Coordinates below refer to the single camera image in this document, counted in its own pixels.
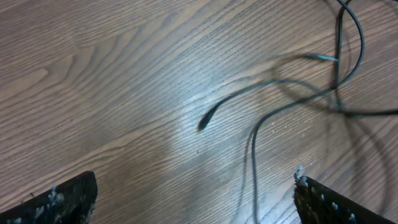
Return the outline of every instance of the black cable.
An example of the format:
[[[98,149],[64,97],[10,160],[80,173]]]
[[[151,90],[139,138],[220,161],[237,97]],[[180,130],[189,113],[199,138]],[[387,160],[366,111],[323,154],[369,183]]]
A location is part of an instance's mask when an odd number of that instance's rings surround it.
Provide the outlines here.
[[[289,109],[289,108],[293,108],[294,106],[300,105],[302,103],[306,103],[310,100],[313,100],[315,98],[321,97],[321,96],[325,96],[327,95],[329,92],[334,91],[335,92],[335,96],[336,96],[336,108],[328,108],[327,110],[329,112],[332,113],[339,113],[342,114],[348,118],[353,117],[353,116],[389,116],[389,115],[397,115],[398,114],[398,109],[391,109],[391,110],[383,110],[383,111],[366,111],[366,110],[346,110],[343,107],[343,103],[340,99],[339,93],[338,93],[338,89],[339,86],[341,86],[342,84],[346,83],[348,80],[350,80],[354,74],[356,73],[356,71],[358,70],[363,56],[364,56],[364,51],[365,51],[365,40],[364,40],[364,34],[363,34],[363,30],[361,27],[361,24],[358,21],[358,18],[355,16],[354,12],[348,7],[348,4],[351,2],[351,0],[347,0],[345,3],[342,0],[337,0],[340,5],[341,5],[341,9],[339,11],[339,14],[337,16],[337,34],[336,34],[336,53],[335,53],[335,58],[331,57],[331,56],[327,56],[327,55],[319,55],[319,54],[305,54],[305,55],[299,55],[299,57],[305,57],[308,59],[316,59],[316,60],[332,60],[334,61],[334,76],[333,76],[333,81],[332,84],[329,88],[325,89],[325,90],[319,90],[317,87],[308,84],[306,82],[303,81],[298,81],[298,80],[264,80],[258,83],[255,83],[251,86],[248,86],[246,88],[243,88],[241,90],[238,90],[232,94],[230,94],[229,96],[227,96],[225,99],[219,101],[216,105],[214,105],[214,107],[212,107],[211,110],[209,110],[209,112],[207,112],[203,119],[200,121],[198,129],[202,130],[204,129],[207,124],[210,122],[211,117],[214,115],[214,113],[216,112],[216,110],[218,109],[219,106],[221,106],[223,103],[227,102],[228,100],[234,98],[235,96],[238,96],[244,92],[250,91],[250,90],[254,90],[256,88],[260,88],[260,87],[265,87],[268,84],[271,83],[294,83],[294,84],[299,84],[299,85],[303,85],[307,88],[309,88],[310,90],[316,92],[315,94],[305,97],[305,98],[301,98],[291,104],[285,105],[279,109],[276,109],[274,111],[271,111],[270,113],[265,114],[255,125],[255,127],[253,128],[253,135],[252,135],[252,148],[251,148],[251,158],[252,158],[252,175],[253,175],[253,195],[254,195],[254,204],[253,204],[253,217],[254,217],[254,223],[259,223],[259,219],[258,219],[258,193],[257,193],[257,169],[256,169],[256,138],[257,138],[257,133],[259,128],[261,127],[261,125],[263,124],[263,122],[265,120],[267,120],[268,118],[270,118],[271,116]],[[350,73],[344,77],[342,80],[340,80],[339,78],[339,69],[340,69],[340,58],[341,58],[341,50],[342,50],[342,41],[343,41],[343,15],[344,12],[347,11],[348,14],[351,16],[351,18],[354,20],[356,27],[358,28],[358,32],[359,32],[359,38],[361,41],[361,49],[359,52],[359,57],[358,57],[358,61],[356,62],[354,68],[352,69],[352,71],[350,71]]]

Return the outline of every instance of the black wire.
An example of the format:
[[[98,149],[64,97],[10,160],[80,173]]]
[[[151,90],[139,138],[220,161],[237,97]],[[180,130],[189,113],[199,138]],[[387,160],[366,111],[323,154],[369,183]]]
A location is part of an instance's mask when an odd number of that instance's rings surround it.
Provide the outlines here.
[[[351,0],[347,0],[345,3],[342,0],[337,0],[340,5],[341,5],[341,9],[339,11],[339,14],[337,16],[336,22],[337,22],[337,34],[336,34],[336,53],[335,53],[335,57],[331,57],[331,56],[327,56],[327,55],[319,55],[319,54],[305,54],[305,55],[301,55],[301,57],[305,57],[305,58],[309,58],[309,59],[316,59],[316,60],[332,60],[335,61],[334,63],[334,76],[333,76],[333,81],[332,84],[329,88],[325,89],[325,90],[319,90],[317,87],[303,82],[303,81],[298,81],[298,80],[264,80],[258,83],[255,83],[251,86],[248,86],[246,88],[243,88],[241,90],[238,90],[232,94],[230,94],[229,96],[227,96],[225,99],[219,101],[216,105],[214,105],[214,107],[212,107],[211,110],[209,110],[209,112],[207,112],[203,119],[200,121],[199,123],[199,130],[204,129],[207,124],[210,122],[211,117],[214,115],[214,113],[216,112],[216,110],[218,109],[219,106],[221,106],[223,103],[227,102],[228,100],[234,98],[235,96],[238,96],[244,92],[250,91],[250,90],[255,90],[256,88],[260,88],[260,87],[265,87],[268,84],[271,83],[294,83],[294,84],[299,84],[299,85],[303,85],[309,89],[311,89],[312,91],[316,92],[315,94],[305,97],[305,98],[301,98],[291,104],[285,105],[279,109],[276,109],[274,111],[271,111],[270,113],[265,114],[255,125],[255,127],[253,128],[253,135],[252,135],[252,148],[251,148],[251,159],[252,159],[252,175],[253,175],[253,196],[254,196],[254,203],[253,203],[253,217],[254,217],[254,223],[259,223],[259,219],[258,219],[258,192],[257,192],[257,165],[256,165],[256,138],[257,138],[257,133],[259,128],[261,127],[261,125],[264,123],[265,120],[267,120],[268,118],[270,118],[271,116],[289,109],[289,108],[293,108],[294,106],[300,105],[302,103],[306,103],[310,100],[313,100],[315,98],[318,97],[325,97],[329,92],[334,91],[335,92],[335,96],[336,96],[336,108],[328,108],[327,110],[329,112],[332,113],[339,113],[342,114],[348,118],[353,117],[353,116],[389,116],[389,115],[397,115],[398,114],[398,109],[391,109],[391,110],[383,110],[383,111],[366,111],[366,110],[346,110],[343,107],[343,103],[340,99],[339,93],[338,93],[338,89],[339,86],[341,86],[342,84],[346,83],[348,80],[350,80],[354,74],[356,73],[356,71],[358,70],[363,56],[364,56],[364,51],[365,51],[365,40],[364,40],[364,34],[363,34],[363,30],[361,27],[361,24],[358,21],[358,18],[355,16],[354,12],[348,7],[348,4],[351,2]],[[356,62],[354,68],[352,69],[352,71],[346,76],[344,77],[342,80],[340,80],[339,78],[339,69],[340,69],[340,58],[341,58],[341,50],[342,50],[342,42],[343,42],[343,15],[344,12],[347,11],[348,14],[351,16],[351,18],[354,20],[356,27],[358,28],[358,32],[359,32],[359,38],[361,41],[361,50],[359,52],[359,57],[358,57],[358,61]]]

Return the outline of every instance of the wood grain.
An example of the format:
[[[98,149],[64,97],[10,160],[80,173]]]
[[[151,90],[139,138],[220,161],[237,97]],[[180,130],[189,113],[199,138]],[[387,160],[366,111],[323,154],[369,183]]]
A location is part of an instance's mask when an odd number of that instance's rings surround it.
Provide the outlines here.
[[[396,107],[398,5],[351,8],[366,55],[344,102]],[[3,1],[0,210],[93,170],[93,223],[251,223],[246,141],[262,114],[292,99],[270,86],[222,106],[200,133],[197,124],[222,97],[272,78],[268,59],[332,54],[338,9],[317,0]],[[347,17],[343,70],[357,59],[357,32]],[[306,60],[279,70],[319,87],[331,71]],[[393,117],[345,121],[307,106],[273,116],[257,140],[261,223],[299,222],[291,196],[300,164],[398,222],[397,128]]]

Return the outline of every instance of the wooden floor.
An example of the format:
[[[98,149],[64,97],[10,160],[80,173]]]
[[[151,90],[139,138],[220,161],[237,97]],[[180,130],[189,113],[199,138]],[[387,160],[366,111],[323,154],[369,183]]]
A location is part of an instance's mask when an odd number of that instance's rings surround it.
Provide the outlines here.
[[[351,8],[366,53],[344,102],[398,107],[398,4]],[[338,9],[332,0],[1,1],[0,210],[93,170],[92,223],[252,223],[246,142],[262,114],[293,99],[270,86],[222,106],[204,131],[197,124],[228,93],[272,78],[267,59],[333,55]],[[359,51],[345,18],[343,71]],[[305,60],[280,68],[319,87],[331,73]],[[299,165],[398,222],[397,136],[394,117],[345,121],[307,106],[273,116],[258,137],[261,222],[299,223]]]

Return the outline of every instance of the floor plank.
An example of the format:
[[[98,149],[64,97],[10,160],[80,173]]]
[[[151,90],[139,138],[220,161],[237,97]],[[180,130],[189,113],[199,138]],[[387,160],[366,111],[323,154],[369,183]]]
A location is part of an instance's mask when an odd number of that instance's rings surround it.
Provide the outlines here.
[[[316,0],[0,4],[0,210],[93,170],[93,223],[251,223],[247,138],[261,115],[293,99],[273,85],[231,100],[204,131],[197,124],[227,94],[274,78],[270,58],[333,54],[338,11]],[[344,102],[397,106],[398,5],[351,8],[366,55]],[[346,20],[344,70],[359,52]],[[319,87],[331,71],[306,60],[279,70]],[[300,164],[398,222],[397,127],[395,118],[345,121],[308,106],[273,116],[257,140],[262,223],[299,223],[291,196]]]

